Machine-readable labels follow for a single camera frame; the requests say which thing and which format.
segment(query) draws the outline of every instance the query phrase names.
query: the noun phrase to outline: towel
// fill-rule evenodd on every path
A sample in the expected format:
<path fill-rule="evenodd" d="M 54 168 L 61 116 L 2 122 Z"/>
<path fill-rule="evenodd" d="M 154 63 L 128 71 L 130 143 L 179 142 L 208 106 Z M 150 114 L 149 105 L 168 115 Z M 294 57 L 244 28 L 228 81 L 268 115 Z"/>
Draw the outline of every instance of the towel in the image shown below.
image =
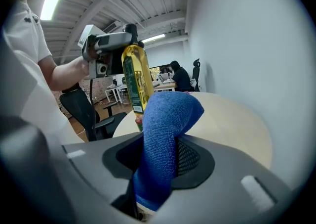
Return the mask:
<path fill-rule="evenodd" d="M 203 112 L 188 93 L 158 92 L 150 97 L 143 118 L 144 148 L 133 177 L 138 203 L 156 211 L 168 198 L 177 168 L 174 138 L 185 134 Z"/>

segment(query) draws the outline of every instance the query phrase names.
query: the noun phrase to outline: ceiling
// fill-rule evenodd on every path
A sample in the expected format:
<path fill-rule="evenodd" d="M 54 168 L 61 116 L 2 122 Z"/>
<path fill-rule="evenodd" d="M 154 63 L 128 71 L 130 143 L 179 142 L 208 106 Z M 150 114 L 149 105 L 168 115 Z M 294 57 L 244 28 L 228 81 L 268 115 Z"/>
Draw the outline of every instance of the ceiling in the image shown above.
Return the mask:
<path fill-rule="evenodd" d="M 134 23 L 143 40 L 183 33 L 186 9 L 187 0 L 59 0 L 53 19 L 41 24 L 55 62 L 64 64 L 80 56 L 77 43 L 87 24 L 103 30 L 116 20 Z"/>

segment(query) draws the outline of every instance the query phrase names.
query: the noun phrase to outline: green label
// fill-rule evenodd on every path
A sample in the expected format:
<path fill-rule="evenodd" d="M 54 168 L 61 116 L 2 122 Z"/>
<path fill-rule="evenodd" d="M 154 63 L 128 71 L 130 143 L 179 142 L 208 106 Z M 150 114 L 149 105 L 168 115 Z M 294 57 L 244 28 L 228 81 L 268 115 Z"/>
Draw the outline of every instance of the green label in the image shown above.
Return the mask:
<path fill-rule="evenodd" d="M 144 113 L 142 102 L 138 93 L 137 83 L 135 79 L 134 67 L 132 58 L 126 56 L 123 62 L 124 74 L 130 102 L 132 103 L 133 110 L 137 113 Z"/>

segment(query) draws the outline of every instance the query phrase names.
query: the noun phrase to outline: wall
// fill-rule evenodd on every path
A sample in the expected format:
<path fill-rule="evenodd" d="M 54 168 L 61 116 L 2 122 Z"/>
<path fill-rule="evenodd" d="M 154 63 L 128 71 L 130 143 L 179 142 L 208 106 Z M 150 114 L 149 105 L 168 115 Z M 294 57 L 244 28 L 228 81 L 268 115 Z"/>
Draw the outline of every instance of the wall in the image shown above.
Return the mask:
<path fill-rule="evenodd" d="M 273 141 L 271 169 L 295 188 L 315 157 L 316 38 L 309 15 L 299 0 L 189 1 L 186 28 L 192 56 L 201 57 L 202 87 L 263 119 Z"/>
<path fill-rule="evenodd" d="M 188 52 L 185 53 L 183 42 L 175 42 L 171 44 L 160 45 L 146 49 L 149 67 L 158 67 L 161 65 L 170 64 L 171 61 L 176 60 L 181 66 L 183 66 L 190 75 L 192 75 L 193 61 L 188 56 Z"/>
<path fill-rule="evenodd" d="M 104 90 L 106 90 L 107 86 L 111 85 L 112 83 L 113 83 L 112 77 L 97 78 L 93 80 L 92 94 L 93 94 L 94 103 L 106 98 Z M 89 96 L 90 95 L 90 80 L 81 80 L 79 84 L 82 90 Z M 52 91 L 52 93 L 58 103 L 58 106 L 61 108 L 61 111 L 65 114 L 67 118 L 71 117 L 69 112 L 62 106 L 62 104 L 59 101 L 59 96 L 62 94 L 62 92 Z"/>

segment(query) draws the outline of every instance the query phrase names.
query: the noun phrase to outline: wooden floor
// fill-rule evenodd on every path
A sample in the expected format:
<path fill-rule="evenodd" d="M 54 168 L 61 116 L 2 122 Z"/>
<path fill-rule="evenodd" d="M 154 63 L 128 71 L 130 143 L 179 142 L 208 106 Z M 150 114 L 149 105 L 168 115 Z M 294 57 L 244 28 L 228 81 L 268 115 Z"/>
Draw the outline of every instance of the wooden floor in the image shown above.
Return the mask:
<path fill-rule="evenodd" d="M 108 110 L 102 110 L 103 107 L 108 105 L 108 100 L 104 99 L 100 103 L 97 103 L 94 105 L 95 110 L 99 113 L 100 115 L 100 120 L 106 119 L 109 117 Z M 132 110 L 131 104 L 121 104 L 118 103 L 117 105 L 112 106 L 112 113 L 117 114 L 120 112 L 126 112 L 127 114 Z M 73 117 L 69 119 L 70 124 L 72 125 L 73 129 L 75 130 L 76 134 L 84 140 L 85 142 L 88 142 L 87 136 L 85 132 L 83 132 L 83 127 L 82 125 Z"/>

